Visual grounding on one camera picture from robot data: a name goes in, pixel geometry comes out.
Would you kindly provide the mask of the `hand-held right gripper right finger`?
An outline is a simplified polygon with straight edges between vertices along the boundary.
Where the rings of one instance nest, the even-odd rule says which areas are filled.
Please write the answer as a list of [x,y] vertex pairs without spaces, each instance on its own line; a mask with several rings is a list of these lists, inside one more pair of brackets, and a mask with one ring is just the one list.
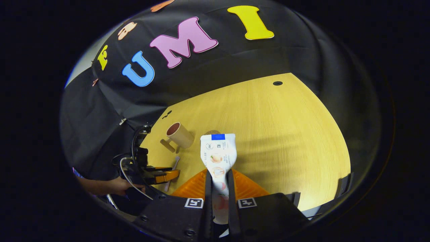
[[238,198],[238,172],[228,172],[228,225],[232,240],[288,240],[310,225],[283,193]]

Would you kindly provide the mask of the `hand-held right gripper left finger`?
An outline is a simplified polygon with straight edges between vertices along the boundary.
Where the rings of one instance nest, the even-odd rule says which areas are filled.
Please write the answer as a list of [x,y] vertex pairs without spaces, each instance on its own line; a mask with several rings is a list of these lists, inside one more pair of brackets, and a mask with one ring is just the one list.
[[204,169],[174,194],[155,193],[134,226],[162,242],[213,242],[212,178]]

